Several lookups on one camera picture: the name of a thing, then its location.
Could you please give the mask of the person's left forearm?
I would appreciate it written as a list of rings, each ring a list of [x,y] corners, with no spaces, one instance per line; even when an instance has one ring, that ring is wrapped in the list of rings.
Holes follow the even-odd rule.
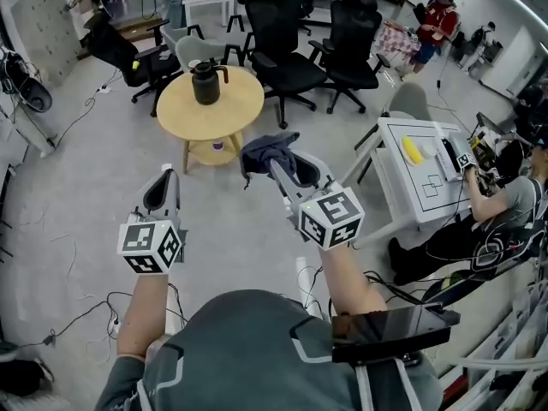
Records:
[[[169,278],[140,276],[117,336],[116,354],[144,359],[151,344],[164,335]]]

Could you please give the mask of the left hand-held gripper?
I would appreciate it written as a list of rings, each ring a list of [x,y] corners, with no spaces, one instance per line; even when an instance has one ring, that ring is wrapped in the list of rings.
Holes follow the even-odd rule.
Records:
[[[126,223],[119,227],[117,253],[139,275],[166,275],[185,259],[181,229],[180,178],[171,167],[155,177]]]

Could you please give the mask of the grey shell chair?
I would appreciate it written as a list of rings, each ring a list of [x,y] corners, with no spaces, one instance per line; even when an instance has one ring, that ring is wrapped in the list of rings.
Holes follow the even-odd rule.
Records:
[[[173,28],[169,23],[163,24],[159,28],[159,32],[162,34],[164,42],[167,44],[171,54],[176,55],[176,43],[185,36],[192,36],[193,33],[200,38],[204,39],[204,35],[199,25],[191,25],[188,27]]]
[[[188,73],[193,66],[191,62],[214,62],[225,65],[231,55],[239,66],[243,66],[244,56],[239,45],[231,43],[219,43],[214,40],[200,39],[196,36],[184,36],[175,44],[175,54],[181,64],[182,70]]]
[[[428,109],[426,92],[420,85],[403,82],[383,108],[381,116],[388,117],[403,113],[417,120],[433,121]]]

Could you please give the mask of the person's right forearm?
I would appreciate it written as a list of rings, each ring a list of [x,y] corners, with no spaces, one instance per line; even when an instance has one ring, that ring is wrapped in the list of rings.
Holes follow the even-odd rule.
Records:
[[[319,249],[321,265],[337,315],[386,311],[383,296],[363,274],[348,247]]]

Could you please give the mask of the round wooden table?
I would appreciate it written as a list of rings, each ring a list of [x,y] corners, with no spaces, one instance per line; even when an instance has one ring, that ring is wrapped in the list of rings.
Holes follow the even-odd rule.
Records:
[[[195,161],[206,166],[222,166],[239,157],[242,131],[262,111],[265,93],[259,80],[246,68],[228,66],[229,83],[220,82],[220,98],[212,105],[197,102],[192,75],[175,78],[158,100],[157,117],[168,133],[182,141],[182,172]],[[214,151],[213,141],[223,142]]]

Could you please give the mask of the yellow oblong toy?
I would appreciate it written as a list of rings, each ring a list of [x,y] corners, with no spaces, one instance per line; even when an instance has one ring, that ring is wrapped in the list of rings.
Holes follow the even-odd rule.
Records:
[[[423,156],[422,156],[419,148],[414,143],[414,141],[410,137],[408,137],[407,135],[404,135],[402,137],[402,150],[405,153],[406,159],[412,165],[422,164]]]

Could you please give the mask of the black chest-mounted device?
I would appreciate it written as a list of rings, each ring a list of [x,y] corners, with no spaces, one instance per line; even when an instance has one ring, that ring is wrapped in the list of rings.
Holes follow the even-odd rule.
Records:
[[[451,328],[460,321],[461,314],[438,303],[339,315],[332,320],[332,360],[370,363],[401,358],[448,342]]]

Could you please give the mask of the grey tray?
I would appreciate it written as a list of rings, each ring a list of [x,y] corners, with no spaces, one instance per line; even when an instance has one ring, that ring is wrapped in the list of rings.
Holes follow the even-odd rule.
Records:
[[[462,168],[459,164],[459,158],[468,152],[468,141],[464,134],[449,132],[447,135],[437,136],[434,141],[437,145],[438,161],[446,181],[461,181]]]

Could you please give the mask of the black backpack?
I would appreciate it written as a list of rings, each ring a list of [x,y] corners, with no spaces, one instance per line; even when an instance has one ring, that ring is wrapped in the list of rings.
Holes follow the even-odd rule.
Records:
[[[0,391],[14,396],[29,396],[48,380],[37,360],[20,360],[15,351],[0,348]]]

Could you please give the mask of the white table with line drawing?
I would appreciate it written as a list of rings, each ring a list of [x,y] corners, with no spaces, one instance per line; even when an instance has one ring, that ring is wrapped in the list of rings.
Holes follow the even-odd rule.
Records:
[[[432,122],[402,117],[380,117],[366,135],[362,151],[342,177],[348,185],[354,174],[367,162],[377,172],[388,204],[391,222],[369,235],[361,234],[353,246],[361,249],[379,241],[412,223],[418,225],[446,220],[457,211],[470,208],[467,189],[462,177],[447,179],[446,170],[453,167],[450,157],[442,154],[442,140],[463,130],[451,123]],[[420,164],[412,164],[403,148],[409,137],[421,150],[432,149],[434,156]]]

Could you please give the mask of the white shelving unit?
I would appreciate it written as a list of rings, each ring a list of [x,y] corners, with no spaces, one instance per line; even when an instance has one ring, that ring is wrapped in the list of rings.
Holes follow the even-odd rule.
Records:
[[[528,285],[440,382],[440,411],[548,411],[548,279]]]

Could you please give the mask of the black kettle with wooden handle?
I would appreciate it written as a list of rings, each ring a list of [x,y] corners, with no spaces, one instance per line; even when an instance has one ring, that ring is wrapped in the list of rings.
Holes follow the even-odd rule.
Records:
[[[218,72],[223,74],[223,82],[229,83],[229,72],[225,66],[200,62],[192,70],[194,96],[199,104],[212,105],[220,98]]]

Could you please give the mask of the black office chair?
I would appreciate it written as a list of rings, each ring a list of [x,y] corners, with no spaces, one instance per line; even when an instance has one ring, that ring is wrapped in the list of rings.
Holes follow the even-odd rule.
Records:
[[[254,48],[250,61],[262,86],[270,91],[266,98],[279,100],[277,123],[286,129],[285,100],[292,98],[315,111],[317,105],[302,97],[327,81],[327,74],[312,61],[297,52],[301,0],[247,0]]]
[[[389,61],[379,53],[374,67],[368,63],[382,20],[376,0],[338,0],[331,4],[330,37],[309,42],[313,48],[310,60],[318,63],[329,79],[322,87],[335,90],[326,110],[328,114],[334,111],[342,94],[359,106],[361,114],[366,112],[366,106],[354,93],[377,89],[378,71],[390,67]]]
[[[84,46],[91,56],[120,70],[127,86],[136,88],[147,85],[147,88],[133,95],[132,103],[135,104],[144,94],[155,93],[152,117],[157,115],[162,91],[182,74],[178,59],[163,42],[160,27],[166,24],[166,21],[161,21],[150,27],[154,32],[155,46],[145,51],[138,51],[133,43],[125,39],[110,24],[110,17],[104,11],[95,14],[84,25],[88,31]]]

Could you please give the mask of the dark blue cloth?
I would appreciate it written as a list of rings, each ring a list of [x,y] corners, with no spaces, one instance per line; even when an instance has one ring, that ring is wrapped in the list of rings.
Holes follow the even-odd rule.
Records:
[[[240,151],[241,174],[246,180],[244,188],[248,188],[251,174],[274,178],[271,173],[271,160],[276,161],[288,176],[292,176],[297,166],[289,146],[299,137],[299,132],[282,131],[276,135],[263,135],[247,143]]]

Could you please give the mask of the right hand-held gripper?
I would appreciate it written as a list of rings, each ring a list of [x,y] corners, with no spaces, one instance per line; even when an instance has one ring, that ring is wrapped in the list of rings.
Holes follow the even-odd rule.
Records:
[[[352,188],[344,187],[322,160],[301,150],[293,155],[288,162],[270,160],[288,220],[304,241],[313,241],[324,251],[355,239],[365,212]]]

